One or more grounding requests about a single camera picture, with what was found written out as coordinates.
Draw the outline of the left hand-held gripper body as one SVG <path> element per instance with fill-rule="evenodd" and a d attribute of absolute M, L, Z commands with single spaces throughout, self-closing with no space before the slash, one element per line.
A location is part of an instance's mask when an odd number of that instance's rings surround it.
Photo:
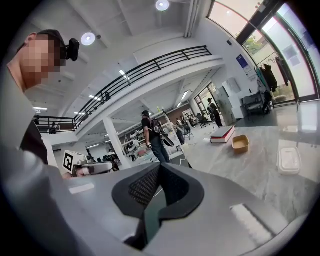
<path fill-rule="evenodd" d="M 84 176 L 78 177 L 76 174 L 76 168 L 89 168 L 90 175 L 94 176 L 100 174 L 106 174 L 113 172 L 113 163 L 107 162 L 93 162 L 93 160 L 84 154 L 66 150 L 64 152 L 62 168 L 64 174 L 62 174 L 63 179 L 71 178 L 82 178 Z"/>

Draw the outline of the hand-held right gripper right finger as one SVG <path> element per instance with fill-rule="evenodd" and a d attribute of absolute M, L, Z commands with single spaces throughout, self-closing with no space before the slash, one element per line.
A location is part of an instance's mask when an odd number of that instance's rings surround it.
<path fill-rule="evenodd" d="M 160 223 L 188 217 L 205 196 L 204 187 L 197 179 L 167 163 L 159 167 L 159 185 L 166 200 L 166 207 L 159 211 Z"/>

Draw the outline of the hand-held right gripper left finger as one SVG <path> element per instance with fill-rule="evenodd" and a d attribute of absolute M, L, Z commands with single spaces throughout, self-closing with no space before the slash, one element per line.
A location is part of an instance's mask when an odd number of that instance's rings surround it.
<path fill-rule="evenodd" d="M 122 170 L 126 176 L 112 189 L 112 199 L 119 210 L 133 218 L 142 218 L 160 186 L 160 163 L 148 163 Z"/>

